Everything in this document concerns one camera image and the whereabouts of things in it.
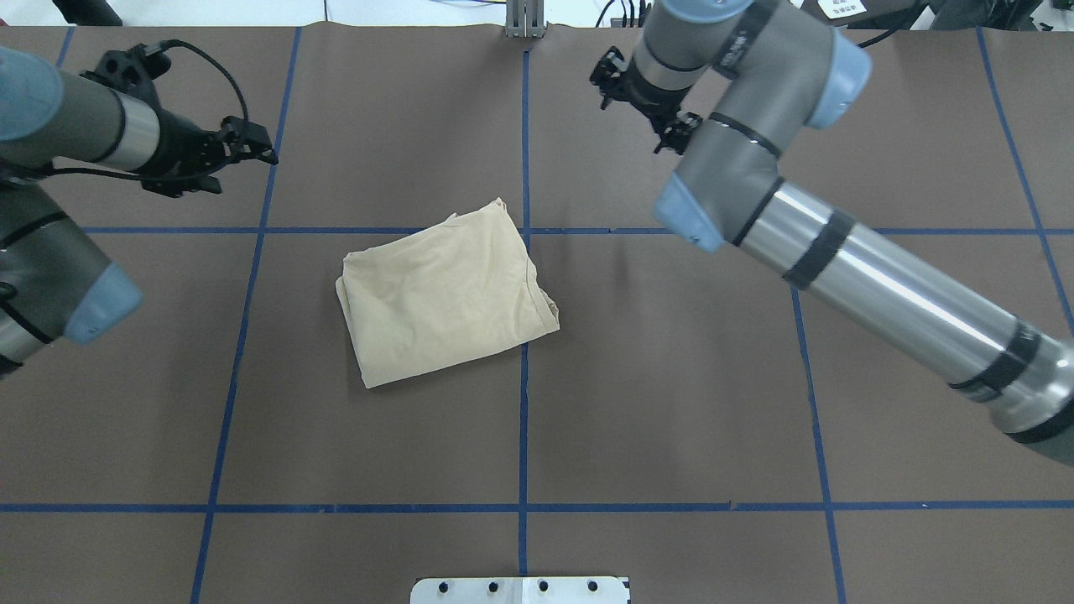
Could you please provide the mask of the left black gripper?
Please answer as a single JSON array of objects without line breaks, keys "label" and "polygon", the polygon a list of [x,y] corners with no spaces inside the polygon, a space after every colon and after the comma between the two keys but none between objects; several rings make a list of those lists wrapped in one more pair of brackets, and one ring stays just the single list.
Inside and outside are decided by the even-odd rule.
[{"label": "left black gripper", "polygon": [[103,86],[117,100],[118,134],[92,163],[112,169],[116,179],[136,179],[154,195],[221,195],[216,174],[231,164],[257,160],[279,164],[262,125],[227,116],[216,131],[195,126],[159,99],[156,80],[171,69],[168,46],[107,51],[81,80]]}]

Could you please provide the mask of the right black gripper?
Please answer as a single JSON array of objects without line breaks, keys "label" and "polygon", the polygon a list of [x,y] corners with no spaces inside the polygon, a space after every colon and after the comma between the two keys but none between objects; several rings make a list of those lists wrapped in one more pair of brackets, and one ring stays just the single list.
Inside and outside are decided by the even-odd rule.
[{"label": "right black gripper", "polygon": [[601,110],[614,102],[628,103],[648,119],[653,133],[659,138],[654,152],[670,149],[674,154],[687,150],[691,138],[701,126],[698,114],[682,111],[691,85],[666,89],[645,80],[633,61],[626,61],[622,51],[611,46],[598,59],[590,75],[590,83],[601,95]]}]

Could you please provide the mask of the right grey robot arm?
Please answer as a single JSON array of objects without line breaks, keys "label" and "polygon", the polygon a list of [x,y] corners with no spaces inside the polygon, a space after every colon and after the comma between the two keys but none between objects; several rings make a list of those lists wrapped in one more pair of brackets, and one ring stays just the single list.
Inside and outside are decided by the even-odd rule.
[{"label": "right grey robot arm", "polygon": [[657,148],[681,157],[655,202],[661,225],[702,251],[746,251],[988,409],[998,432],[1069,466],[1071,341],[779,171],[802,129],[847,113],[872,68],[862,47],[786,1],[656,1],[632,54],[610,47],[590,81],[603,107],[636,107]]}]

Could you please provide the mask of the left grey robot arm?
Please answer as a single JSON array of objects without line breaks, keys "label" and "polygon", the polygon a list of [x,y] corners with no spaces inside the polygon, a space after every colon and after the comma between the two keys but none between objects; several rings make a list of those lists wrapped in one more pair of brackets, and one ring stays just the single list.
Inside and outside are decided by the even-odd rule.
[{"label": "left grey robot arm", "polygon": [[237,80],[240,115],[204,129],[164,107],[156,80],[168,51],[206,51],[183,39],[108,51],[72,74],[27,51],[3,49],[1,195],[1,366],[19,370],[66,339],[103,336],[144,294],[44,188],[46,179],[95,176],[135,182],[150,195],[220,195],[219,172],[240,162],[279,163],[264,126],[253,123]]}]

